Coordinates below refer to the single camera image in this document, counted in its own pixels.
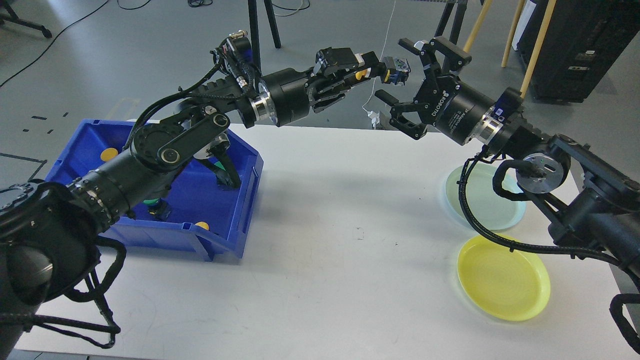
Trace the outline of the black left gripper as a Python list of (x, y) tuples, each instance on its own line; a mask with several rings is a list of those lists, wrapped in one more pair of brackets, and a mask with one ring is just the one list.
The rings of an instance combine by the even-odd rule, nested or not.
[(285, 68), (262, 76), (257, 81), (257, 96), (251, 100), (254, 120), (285, 126), (307, 117), (310, 108), (319, 113), (333, 106), (370, 78), (384, 80), (387, 76), (387, 66), (375, 52), (354, 53), (349, 47), (318, 50), (314, 65), (317, 79), (310, 80), (312, 70)]

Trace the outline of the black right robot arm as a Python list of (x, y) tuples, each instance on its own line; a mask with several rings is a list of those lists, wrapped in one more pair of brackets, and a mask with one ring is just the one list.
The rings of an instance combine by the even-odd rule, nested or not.
[[(380, 89), (393, 127), (414, 139), (428, 126), (459, 145), (473, 139), (481, 151), (466, 160), (457, 181), (462, 214), (489, 241), (537, 255), (569, 255), (611, 264), (635, 287), (640, 275), (639, 184), (586, 145), (564, 134), (553, 136), (523, 117), (521, 92), (506, 88), (493, 100), (462, 82), (458, 73), (471, 55), (444, 36), (398, 44), (419, 56), (423, 82), (412, 101), (400, 102)], [(550, 221), (553, 245), (517, 243), (485, 227), (473, 214), (467, 187), (474, 167), (500, 161), (493, 192), (512, 202), (531, 202)]]

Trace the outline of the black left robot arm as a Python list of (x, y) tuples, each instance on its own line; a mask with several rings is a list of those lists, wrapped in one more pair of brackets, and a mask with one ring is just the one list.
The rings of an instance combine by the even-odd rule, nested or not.
[(245, 127), (276, 126), (318, 113), (355, 85), (393, 78), (393, 62), (373, 52), (323, 48), (305, 71), (261, 75), (246, 32), (212, 50), (213, 68), (189, 88), (148, 107), (121, 152), (70, 184), (32, 180), (1, 190), (1, 358), (33, 326), (69, 337), (67, 327), (120, 332), (105, 298), (126, 258), (125, 246), (103, 237), (145, 200), (162, 198), (179, 173), (206, 149), (226, 164), (214, 141), (238, 111)]

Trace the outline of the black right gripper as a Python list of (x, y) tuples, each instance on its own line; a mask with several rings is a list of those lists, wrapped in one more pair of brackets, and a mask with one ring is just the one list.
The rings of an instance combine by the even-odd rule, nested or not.
[[(401, 102), (384, 89), (375, 97), (390, 107), (390, 125), (414, 141), (435, 128), (460, 146), (471, 140), (472, 132), (495, 100), (462, 82), (457, 75), (473, 57), (457, 44), (437, 36), (413, 42), (398, 40), (398, 45), (419, 56), (425, 80), (414, 100)], [(416, 113), (420, 123), (404, 114)]]

